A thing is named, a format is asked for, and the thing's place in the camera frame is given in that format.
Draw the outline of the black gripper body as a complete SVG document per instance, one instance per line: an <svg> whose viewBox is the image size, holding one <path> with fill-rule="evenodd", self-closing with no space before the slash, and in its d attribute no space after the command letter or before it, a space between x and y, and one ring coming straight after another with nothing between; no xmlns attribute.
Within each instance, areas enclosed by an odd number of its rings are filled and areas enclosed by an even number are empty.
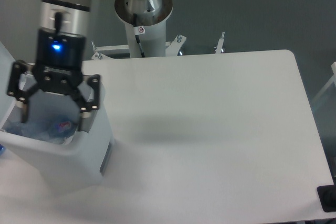
<svg viewBox="0 0 336 224"><path fill-rule="evenodd" d="M86 38L80 35L38 30L33 76L44 92L70 95L83 81L82 61Z"/></svg>

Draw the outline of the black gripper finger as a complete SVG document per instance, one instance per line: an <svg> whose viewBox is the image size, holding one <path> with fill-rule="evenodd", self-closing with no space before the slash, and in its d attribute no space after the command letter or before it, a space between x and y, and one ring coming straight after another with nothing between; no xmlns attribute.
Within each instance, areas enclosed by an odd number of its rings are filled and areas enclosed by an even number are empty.
<svg viewBox="0 0 336 224"><path fill-rule="evenodd" d="M101 75L84 75L71 98L79 108L77 131L89 132L100 109Z"/></svg>
<svg viewBox="0 0 336 224"><path fill-rule="evenodd" d="M23 60L16 60L12 64L12 68L9 75L9 82L7 86L7 95L16 99L16 103L21 106L22 115L21 122L26 123L29 119L29 99L38 90L41 89L41 82L38 80L38 70L41 66L39 61L36 61L33 65L26 63ZM20 78L22 74L31 73L34 76L36 83L28 90L22 90L19 88Z"/></svg>

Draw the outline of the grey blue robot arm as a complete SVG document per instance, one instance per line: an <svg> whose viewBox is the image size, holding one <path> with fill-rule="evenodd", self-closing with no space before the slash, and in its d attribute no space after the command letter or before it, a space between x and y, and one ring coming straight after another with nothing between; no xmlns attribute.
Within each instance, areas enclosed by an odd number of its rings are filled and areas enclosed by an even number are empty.
<svg viewBox="0 0 336 224"><path fill-rule="evenodd" d="M6 91L20 106L22 124L38 91L70 97L82 119L100 109L101 77L82 72L91 2L41 0L35 62L13 62Z"/></svg>

